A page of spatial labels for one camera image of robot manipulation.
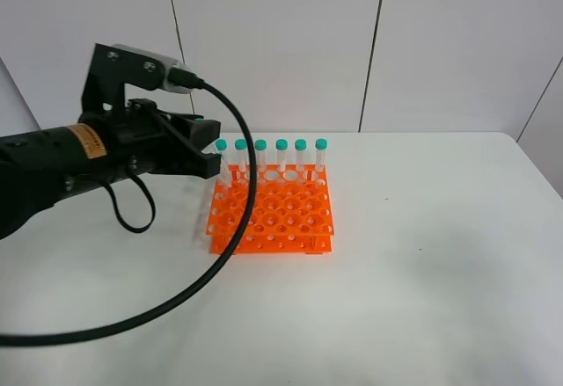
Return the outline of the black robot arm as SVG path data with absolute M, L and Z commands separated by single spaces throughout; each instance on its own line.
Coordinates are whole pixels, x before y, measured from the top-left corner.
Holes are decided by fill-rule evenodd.
M 56 203 L 98 188 L 116 202 L 112 185 L 133 181 L 150 207 L 145 173 L 209 179 L 220 157 L 206 152 L 221 124 L 200 115 L 168 113 L 132 99 L 124 114 L 84 113 L 77 124 L 5 136 L 1 140 L 1 236 L 8 237 Z

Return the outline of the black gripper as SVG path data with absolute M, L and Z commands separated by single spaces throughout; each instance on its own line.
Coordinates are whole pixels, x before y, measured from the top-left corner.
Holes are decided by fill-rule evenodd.
M 220 172 L 221 157 L 211 146 L 220 133 L 216 120 L 170 113 L 169 134 L 156 103 L 146 98 L 108 110 L 92 99 L 82 99 L 81 105 L 79 121 L 99 135 L 106 149 L 80 170 L 81 184 L 112 184 L 144 173 L 209 179 Z

